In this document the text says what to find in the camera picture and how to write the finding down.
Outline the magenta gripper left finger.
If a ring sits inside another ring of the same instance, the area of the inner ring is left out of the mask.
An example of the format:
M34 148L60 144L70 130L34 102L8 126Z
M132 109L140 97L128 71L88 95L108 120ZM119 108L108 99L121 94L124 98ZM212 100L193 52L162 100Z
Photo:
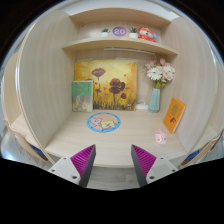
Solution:
M91 145L72 157L62 157L49 172L81 187L86 187L96 156L96 146Z

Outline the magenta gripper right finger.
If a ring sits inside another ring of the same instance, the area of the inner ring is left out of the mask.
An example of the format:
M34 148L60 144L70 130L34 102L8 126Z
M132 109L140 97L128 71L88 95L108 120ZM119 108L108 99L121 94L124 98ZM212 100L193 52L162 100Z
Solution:
M178 171L166 158L156 157L136 145L131 146L131 157L140 187Z

